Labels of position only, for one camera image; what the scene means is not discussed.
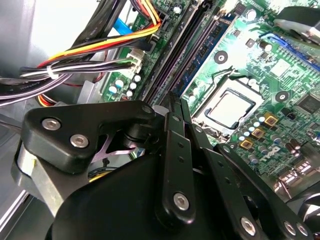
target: chip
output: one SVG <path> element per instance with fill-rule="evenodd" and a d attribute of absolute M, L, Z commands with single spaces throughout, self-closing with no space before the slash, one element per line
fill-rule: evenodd
<path fill-rule="evenodd" d="M 248 139 L 245 139 L 243 142 L 240 143 L 240 147 L 248 150 L 254 145 L 253 142 L 249 141 Z"/>
<path fill-rule="evenodd" d="M 265 135 L 265 131 L 258 127 L 251 134 L 255 136 L 257 139 L 260 139 Z"/>
<path fill-rule="evenodd" d="M 264 117 L 265 117 L 264 123 L 269 125 L 270 127 L 273 127 L 278 122 L 278 118 L 276 118 L 276 116 L 271 114 L 270 112 L 266 112 L 264 114 Z"/>
<path fill-rule="evenodd" d="M 248 48 L 252 48 L 254 45 L 255 45 L 255 40 L 253 40 L 252 38 L 249 38 L 248 41 L 246 41 L 245 45 L 248 47 Z"/>
<path fill-rule="evenodd" d="M 261 58 L 262 59 L 266 59 L 268 57 L 268 53 L 264 52 L 262 55 L 261 55 Z"/>
<path fill-rule="evenodd" d="M 314 114 L 320 109 L 320 100 L 313 95 L 307 94 L 298 102 L 297 106 L 309 114 Z"/>
<path fill-rule="evenodd" d="M 233 32 L 233 35 L 234 35 L 235 37 L 238 37 L 238 36 L 240 35 L 240 33 L 241 33 L 241 31 L 235 30 L 235 31 Z"/>

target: circuit board component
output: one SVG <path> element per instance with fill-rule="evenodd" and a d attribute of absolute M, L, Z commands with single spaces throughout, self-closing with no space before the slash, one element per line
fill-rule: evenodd
<path fill-rule="evenodd" d="M 270 112 L 266 112 L 264 114 L 264 117 L 265 117 L 264 123 L 271 127 L 276 125 L 276 123 L 278 122 L 277 117 Z"/>

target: white wire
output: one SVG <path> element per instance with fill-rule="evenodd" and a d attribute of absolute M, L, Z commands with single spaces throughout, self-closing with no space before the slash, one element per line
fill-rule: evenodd
<path fill-rule="evenodd" d="M 58 67 L 58 68 L 52 69 L 52 72 L 57 73 L 57 72 L 61 72 L 61 71 L 74 70 L 74 69 L 94 68 L 94 67 L 109 65 L 112 63 L 122 62 L 125 60 L 131 60 L 131 58 L 122 58 L 122 59 L 115 59 L 115 60 L 106 61 L 106 62 L 99 62 L 99 63 L 88 63 L 88 64 L 82 64 L 82 65 Z M 42 71 L 28 72 L 28 73 L 24 73 L 24 74 L 20 75 L 20 77 L 25 78 L 25 77 L 30 77 L 30 76 L 40 75 L 40 74 L 48 74 L 48 70 L 46 69 L 46 70 L 42 70 Z"/>

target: blue ram slot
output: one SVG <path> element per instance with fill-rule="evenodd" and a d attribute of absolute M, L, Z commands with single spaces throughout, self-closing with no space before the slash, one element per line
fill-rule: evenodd
<path fill-rule="evenodd" d="M 312 67 L 313 69 L 317 70 L 318 72 L 320 72 L 320 66 L 318 64 L 311 62 L 306 55 L 304 55 L 303 53 L 301 53 L 301 52 L 297 51 L 296 49 L 294 49 L 293 46 L 291 46 L 287 41 L 285 41 L 280 36 L 278 36 L 278 35 L 276 35 L 276 34 L 274 34 L 272 32 L 267 32 L 267 33 L 262 34 L 259 37 L 261 39 L 269 39 L 271 41 L 276 42 L 278 45 L 280 45 L 281 47 L 287 49 L 293 55 L 298 57 L 302 62 L 304 62 L 305 64 L 309 65 L 310 67 Z"/>
<path fill-rule="evenodd" d="M 190 62 L 186 71 L 183 73 L 182 78 L 176 83 L 173 88 L 173 92 L 181 96 L 186 88 L 191 83 L 192 79 L 195 77 L 196 73 L 199 71 L 203 63 L 209 57 L 211 52 L 219 43 L 220 39 L 226 33 L 230 25 L 236 19 L 235 15 L 224 16 L 217 20 L 214 28 L 206 38 L 202 47 L 199 49 L 198 53 L 195 55 L 194 59 Z"/>

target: blue cable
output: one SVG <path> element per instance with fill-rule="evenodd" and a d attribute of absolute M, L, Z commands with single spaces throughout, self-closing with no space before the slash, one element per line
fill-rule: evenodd
<path fill-rule="evenodd" d="M 118 18 L 113 26 L 113 28 L 120 34 L 126 35 L 131 34 L 132 30 L 120 19 Z"/>

